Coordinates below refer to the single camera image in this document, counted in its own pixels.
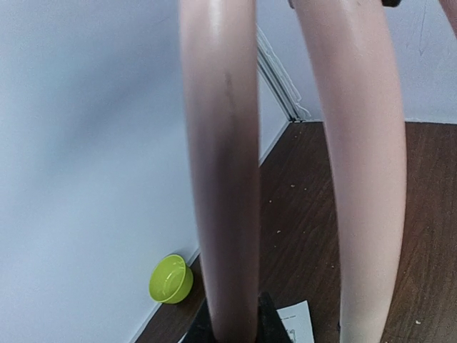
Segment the sheet music page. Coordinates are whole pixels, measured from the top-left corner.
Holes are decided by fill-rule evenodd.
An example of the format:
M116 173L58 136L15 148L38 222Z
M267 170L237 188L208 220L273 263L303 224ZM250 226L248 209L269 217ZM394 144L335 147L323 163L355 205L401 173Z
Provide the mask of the sheet music page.
M307 301L277 309L277 312L293 343L315 342Z

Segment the pink music stand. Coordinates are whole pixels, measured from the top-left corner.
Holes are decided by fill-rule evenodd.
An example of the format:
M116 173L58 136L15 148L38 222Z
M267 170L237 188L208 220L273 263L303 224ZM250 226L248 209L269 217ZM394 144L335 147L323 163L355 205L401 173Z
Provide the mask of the pink music stand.
M311 58L331 160L340 340L379 342L406 210L403 102L385 8L291 1ZM259 170L254 1L182 1L180 43L201 268L217 342L258 331Z

